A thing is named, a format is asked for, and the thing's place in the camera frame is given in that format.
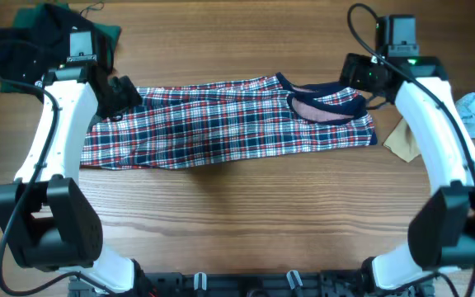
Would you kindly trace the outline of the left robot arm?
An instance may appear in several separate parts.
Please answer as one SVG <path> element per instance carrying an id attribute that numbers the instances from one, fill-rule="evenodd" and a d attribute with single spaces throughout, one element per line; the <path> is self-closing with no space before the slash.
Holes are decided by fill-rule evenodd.
<path id="1" fill-rule="evenodd" d="M 70 295 L 146 296 L 140 265 L 103 243 L 100 218 L 78 185 L 86 134 L 101 120 L 118 120 L 142 99 L 127 77 L 110 77 L 113 54 L 103 35 L 72 29 L 68 54 L 36 91 L 43 109 L 26 160 L 0 185 L 0 264 L 16 264 L 70 279 Z"/>

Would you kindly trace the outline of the plaid navy red shirt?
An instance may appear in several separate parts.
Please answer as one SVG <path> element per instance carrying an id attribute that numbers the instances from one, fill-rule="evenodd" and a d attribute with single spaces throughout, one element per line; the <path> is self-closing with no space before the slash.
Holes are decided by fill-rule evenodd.
<path id="1" fill-rule="evenodd" d="M 298 86 L 277 73 L 137 90 L 140 105 L 92 127 L 81 165 L 184 169 L 378 142 L 364 97 L 339 82 Z"/>

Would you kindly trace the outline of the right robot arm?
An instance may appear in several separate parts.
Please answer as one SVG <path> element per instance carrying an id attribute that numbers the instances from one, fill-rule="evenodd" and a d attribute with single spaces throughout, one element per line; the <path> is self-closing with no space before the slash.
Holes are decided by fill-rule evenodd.
<path id="1" fill-rule="evenodd" d="M 456 110 L 444 66 L 419 53 L 415 17 L 377 16 L 374 21 L 374 45 L 365 54 L 346 56 L 340 80 L 397 108 L 421 152 L 430 199 L 409 224 L 405 243 L 364 262 L 360 291 L 390 295 L 467 269 L 473 290 L 475 146 Z"/>

